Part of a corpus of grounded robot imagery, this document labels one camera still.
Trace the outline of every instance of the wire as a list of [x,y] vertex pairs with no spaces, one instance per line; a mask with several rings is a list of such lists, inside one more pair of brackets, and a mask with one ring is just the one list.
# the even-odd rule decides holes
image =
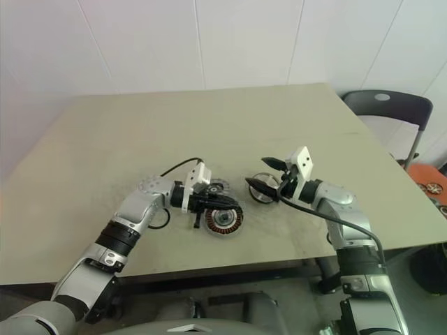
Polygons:
[[338,223],[339,225],[345,225],[346,227],[350,227],[352,229],[358,230],[359,232],[362,232],[363,234],[369,236],[377,245],[377,252],[379,253],[379,257],[380,257],[380,261],[382,263],[382,266],[385,267],[385,254],[383,253],[383,247],[382,247],[382,243],[380,242],[380,239],[373,234],[372,232],[370,232],[367,229],[364,229],[363,227],[360,227],[359,225],[356,225],[354,223],[339,219],[339,218],[334,218],[332,216],[326,215],[326,214],[322,214],[322,213],[318,213],[317,211],[314,211],[313,209],[308,209],[306,207],[300,206],[298,204],[295,204],[293,202],[288,201],[286,198],[284,198],[281,195],[281,191],[282,189],[287,185],[287,183],[289,182],[289,180],[284,180],[281,185],[279,186],[279,188],[277,189],[277,195],[278,198],[284,203],[289,205],[290,207],[293,207],[295,209],[298,209],[299,211],[303,211],[305,213],[314,215],[314,216],[318,216],[319,218],[324,218],[325,220],[329,220],[335,223]]
[[163,225],[148,225],[147,227],[149,229],[161,229],[161,228],[164,228],[165,226],[168,225],[168,223],[170,221],[170,212],[166,208],[163,208],[163,209],[166,212],[166,214],[168,215],[168,218],[166,219],[166,222]]
[[189,163],[191,161],[197,161],[197,164],[202,163],[203,159],[199,158],[199,157],[193,157],[193,158],[189,158],[186,159],[185,161],[182,161],[181,163],[178,163],[175,166],[172,166],[168,171],[163,172],[162,174],[160,174],[160,177],[164,177],[166,176],[169,172],[172,172],[173,170],[179,168],[180,166],[182,166],[183,164]]

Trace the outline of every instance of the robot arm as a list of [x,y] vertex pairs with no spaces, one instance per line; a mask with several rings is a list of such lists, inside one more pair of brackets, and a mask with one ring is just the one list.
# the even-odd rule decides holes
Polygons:
[[199,162],[185,183],[152,177],[138,185],[112,216],[96,241],[58,282],[51,301],[40,301],[0,322],[1,334],[69,335],[80,321],[95,323],[107,312],[119,281],[115,276],[160,209],[170,206],[201,213],[238,204],[205,191],[211,171]]
[[[313,163],[306,147],[299,148],[284,162],[276,158],[263,158],[263,161],[284,172],[283,182],[275,189],[248,178],[250,186],[273,200],[281,200],[326,220],[340,266],[340,282],[343,291],[351,296],[340,303],[339,333],[408,335],[404,316],[386,273],[380,241],[371,233],[369,220],[361,211],[355,195],[342,187],[310,180]],[[288,199],[306,202],[312,210]]]

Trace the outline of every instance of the small wheel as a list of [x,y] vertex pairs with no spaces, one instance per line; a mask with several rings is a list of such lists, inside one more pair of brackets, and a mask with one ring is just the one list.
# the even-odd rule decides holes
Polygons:
[[444,216],[447,216],[447,206],[439,206],[439,211],[440,211]]
[[[258,174],[255,174],[252,178],[264,181],[268,186],[273,188],[278,188],[280,185],[279,180],[273,174],[270,173],[260,172]],[[272,202],[274,202],[274,200],[271,197],[262,194],[261,192],[255,190],[251,186],[249,186],[249,192],[251,197],[255,201],[260,202],[261,204],[271,204]]]
[[429,183],[426,187],[427,191],[431,194],[441,194],[443,191],[442,186],[437,183]]

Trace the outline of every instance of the copper coil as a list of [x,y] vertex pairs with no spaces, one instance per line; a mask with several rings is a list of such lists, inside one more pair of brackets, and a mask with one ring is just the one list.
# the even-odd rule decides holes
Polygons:
[[227,234],[231,234],[232,232],[235,232],[237,229],[239,229],[239,227],[242,224],[242,212],[239,209],[234,209],[234,211],[236,212],[236,222],[234,223],[234,225],[232,225],[229,228],[222,228],[222,227],[218,227],[216,225],[216,223],[214,222],[214,219],[212,217],[212,210],[207,210],[205,212],[205,220],[206,220],[206,224],[207,227],[213,231],[213,232],[217,232],[221,235],[227,235]]

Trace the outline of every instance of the beige tabletop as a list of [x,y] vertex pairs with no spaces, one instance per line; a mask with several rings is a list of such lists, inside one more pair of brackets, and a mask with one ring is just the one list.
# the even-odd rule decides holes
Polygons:
[[446,220],[326,84],[92,96],[75,101],[4,186],[0,283],[57,281],[140,179],[192,156],[230,182],[243,231],[219,239],[172,209],[166,228],[142,236],[123,275],[333,255],[322,220],[256,203],[244,182],[269,170],[261,157],[302,145],[312,177],[355,192],[385,248],[447,240]]

